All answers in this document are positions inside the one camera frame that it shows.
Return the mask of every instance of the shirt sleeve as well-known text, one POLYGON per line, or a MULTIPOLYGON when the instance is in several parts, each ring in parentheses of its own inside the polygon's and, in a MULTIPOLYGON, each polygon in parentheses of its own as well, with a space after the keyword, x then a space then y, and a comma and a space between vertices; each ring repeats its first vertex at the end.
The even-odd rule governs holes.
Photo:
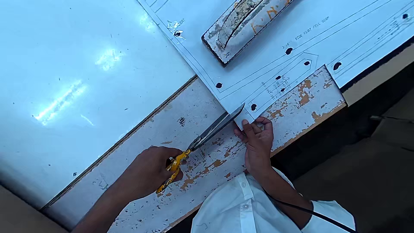
MULTIPOLYGON (((355 230, 355 221, 352 214, 346 211, 336 201, 312 201, 313 211, 327 216, 345 226, 355 230)), ((302 233, 345 233, 347 231, 312 215, 308 224, 302 229, 302 233)))

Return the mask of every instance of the black cord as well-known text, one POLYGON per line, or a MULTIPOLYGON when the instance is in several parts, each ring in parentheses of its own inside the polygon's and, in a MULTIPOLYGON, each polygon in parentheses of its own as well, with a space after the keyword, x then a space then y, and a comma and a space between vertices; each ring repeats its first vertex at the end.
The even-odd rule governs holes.
POLYGON ((283 201, 280 201, 280 200, 274 199, 274 198, 272 198, 272 197, 270 197, 270 196, 269 196, 269 198, 271 198, 272 200, 275 200, 276 202, 279 202, 280 204, 283 204, 283 205, 285 205, 285 206, 289 206, 289 207, 292 207, 292 208, 295 208, 295 209, 298 209, 298 210, 304 211, 304 212, 306 212, 306 213, 308 213, 308 214, 315 215, 316 217, 321 218, 321 219, 323 219, 323 220, 325 220, 325 221, 328 221, 328 222, 330 222, 330 223, 334 224, 335 226, 340 227, 340 228, 342 228, 342 229, 344 229, 345 231, 348 231, 348 232, 350 232, 350 233, 357 233, 356 231, 352 230, 351 228, 349 228, 349 227, 345 226, 344 224, 338 223, 337 221, 335 221, 335 220, 333 220, 333 219, 331 219, 331 218, 328 218, 328 217, 327 217, 327 216, 325 216, 325 215, 322 215, 322 214, 316 213, 316 212, 314 212, 314 211, 312 211, 312 210, 308 210, 308 209, 302 208, 302 207, 300 207, 300 206, 295 206, 295 205, 293 205, 293 204, 286 203, 286 202, 283 202, 283 201))

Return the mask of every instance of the cutting table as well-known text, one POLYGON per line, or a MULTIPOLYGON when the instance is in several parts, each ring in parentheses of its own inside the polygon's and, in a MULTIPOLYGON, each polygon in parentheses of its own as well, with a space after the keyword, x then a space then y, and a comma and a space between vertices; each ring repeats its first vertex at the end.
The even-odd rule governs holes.
MULTIPOLYGON (((334 80, 321 67, 270 106, 262 116, 274 127, 272 155, 346 106, 334 80)), ((185 150, 201 129, 224 112, 194 76, 161 106, 86 169, 42 211, 72 229, 102 193, 144 149, 168 146, 185 150)), ((245 146, 226 126, 181 168, 184 178, 160 194, 131 202, 110 232, 165 232, 197 210, 220 184, 243 172, 245 146)))

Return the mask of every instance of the scissors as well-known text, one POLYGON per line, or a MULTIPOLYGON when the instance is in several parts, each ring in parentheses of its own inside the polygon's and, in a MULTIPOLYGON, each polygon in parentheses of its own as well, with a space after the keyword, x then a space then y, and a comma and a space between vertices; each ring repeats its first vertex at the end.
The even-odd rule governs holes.
POLYGON ((162 184, 155 193, 160 193, 164 191, 165 188, 169 184, 173 182, 173 180, 177 177, 178 173, 180 172, 180 165, 186 159, 188 159, 188 155, 200 148, 204 143, 209 141, 214 135, 216 135, 220 130, 222 130, 226 125, 232 122, 243 110, 244 103, 236 109, 233 113, 229 114, 227 112, 223 113, 210 127, 208 127, 200 136, 198 136, 194 141, 188 146, 188 148, 180 155, 175 157, 171 160, 171 164, 166 168, 167 171, 173 171, 174 173, 171 177, 162 184))

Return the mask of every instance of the hand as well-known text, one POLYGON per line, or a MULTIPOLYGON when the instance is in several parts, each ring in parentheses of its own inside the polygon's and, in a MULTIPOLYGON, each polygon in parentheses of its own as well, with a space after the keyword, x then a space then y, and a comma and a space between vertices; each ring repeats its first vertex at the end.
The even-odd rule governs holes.
MULTIPOLYGON (((108 191, 125 203, 150 195, 174 173, 166 170, 171 163, 169 158, 181 153, 179 149, 163 146, 152 146, 142 151, 108 191)), ((182 178, 183 172, 180 171, 174 181, 182 178)))
POLYGON ((270 165, 270 150, 273 145, 273 126, 272 122, 259 117, 252 124, 247 120, 242 121, 245 136, 239 129, 234 129, 234 133, 247 145, 245 154, 246 169, 255 179, 260 179, 266 172, 273 171, 270 165), (257 123, 265 125, 265 130, 261 130, 257 123))

